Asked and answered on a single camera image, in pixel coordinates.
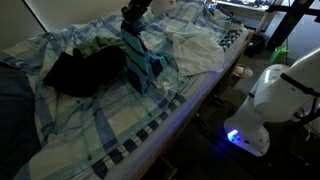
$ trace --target green object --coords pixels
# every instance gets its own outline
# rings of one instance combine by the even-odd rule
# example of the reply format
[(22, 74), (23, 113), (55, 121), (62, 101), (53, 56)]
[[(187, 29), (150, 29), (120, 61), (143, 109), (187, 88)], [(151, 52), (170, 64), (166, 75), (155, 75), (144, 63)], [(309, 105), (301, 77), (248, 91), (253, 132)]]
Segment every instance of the green object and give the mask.
[(286, 46), (277, 47), (271, 56), (271, 64), (283, 64), (289, 50)]
[(112, 45), (118, 46), (123, 51), (126, 51), (126, 44), (121, 39), (99, 36), (96, 36), (91, 43), (79, 44), (76, 48), (81, 51), (83, 58), (86, 58), (91, 54), (97, 53), (101, 49)]

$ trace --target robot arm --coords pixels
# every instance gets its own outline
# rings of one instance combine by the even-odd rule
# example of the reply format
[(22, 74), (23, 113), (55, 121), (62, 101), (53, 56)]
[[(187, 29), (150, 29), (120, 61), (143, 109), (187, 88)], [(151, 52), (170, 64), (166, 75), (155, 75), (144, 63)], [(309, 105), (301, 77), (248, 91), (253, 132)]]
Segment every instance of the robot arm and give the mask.
[[(228, 139), (254, 154), (264, 155), (269, 146), (265, 122), (285, 122), (320, 94), (320, 48), (300, 58), (292, 67), (273, 65), (260, 76), (236, 114), (224, 123)], [(300, 124), (320, 116), (320, 110)]]
[(128, 7), (121, 9), (125, 22), (132, 24), (138, 20), (146, 11), (152, 0), (131, 0)]
[(320, 48), (300, 58), (291, 68), (284, 65), (267, 68), (258, 82), (255, 113), (268, 122), (290, 120), (304, 104), (319, 95), (312, 93), (320, 92), (319, 67)]

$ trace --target plaid bedsheet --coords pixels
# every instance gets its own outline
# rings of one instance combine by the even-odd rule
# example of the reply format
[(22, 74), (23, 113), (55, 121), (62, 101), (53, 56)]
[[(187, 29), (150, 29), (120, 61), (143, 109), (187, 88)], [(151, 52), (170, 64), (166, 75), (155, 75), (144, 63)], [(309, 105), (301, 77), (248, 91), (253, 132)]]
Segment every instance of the plaid bedsheet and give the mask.
[[(88, 171), (103, 178), (185, 101), (179, 92), (189, 78), (179, 76), (175, 62), (163, 70), (144, 96), (125, 76), (88, 98), (60, 94), (43, 84), (63, 51), (89, 43), (95, 36), (119, 38), (122, 20), (111, 16), (72, 25), (0, 52), (0, 61), (28, 74), (42, 144), (42, 150), (19, 171), (17, 179), (70, 179)], [(147, 12), (147, 28), (141, 37), (147, 48), (172, 53), (167, 31), (183, 32), (189, 22), (210, 29), (224, 50), (235, 40), (230, 33), (240, 34), (242, 27), (219, 9), (208, 9), (202, 1), (181, 1), (176, 9), (157, 17)]]

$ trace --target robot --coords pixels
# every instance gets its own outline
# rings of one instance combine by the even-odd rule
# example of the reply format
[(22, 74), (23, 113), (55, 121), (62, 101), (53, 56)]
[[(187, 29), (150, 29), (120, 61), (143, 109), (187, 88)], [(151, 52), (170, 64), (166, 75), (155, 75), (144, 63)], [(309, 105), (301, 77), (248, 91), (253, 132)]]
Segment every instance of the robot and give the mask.
[(228, 140), (257, 157), (263, 156), (270, 146), (269, 133), (263, 124), (288, 121), (310, 102), (309, 113), (298, 116), (299, 121), (291, 128), (311, 121), (314, 129), (319, 128), (319, 70), (320, 48), (291, 67), (277, 64), (266, 68), (235, 115), (224, 122)]

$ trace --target dark floor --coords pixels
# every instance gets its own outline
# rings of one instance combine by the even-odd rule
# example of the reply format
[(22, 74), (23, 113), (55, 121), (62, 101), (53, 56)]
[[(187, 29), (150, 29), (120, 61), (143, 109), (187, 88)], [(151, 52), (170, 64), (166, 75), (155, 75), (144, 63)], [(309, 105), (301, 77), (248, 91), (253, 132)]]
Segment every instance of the dark floor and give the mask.
[(320, 146), (305, 142), (304, 131), (288, 134), (283, 132), (282, 124), (267, 124), (271, 147), (260, 158), (225, 140), (223, 121), (242, 104), (263, 70), (270, 65), (271, 53), (266, 50), (254, 58), (244, 56), (240, 63), (249, 66), (254, 75), (249, 79), (241, 79), (234, 88), (229, 87), (224, 92), (221, 98), (229, 106), (203, 105), (199, 115), (210, 125), (210, 129), (200, 131), (196, 121), (190, 123), (163, 155), (177, 168), (173, 179), (320, 179), (320, 175), (315, 175), (320, 162), (317, 155)]

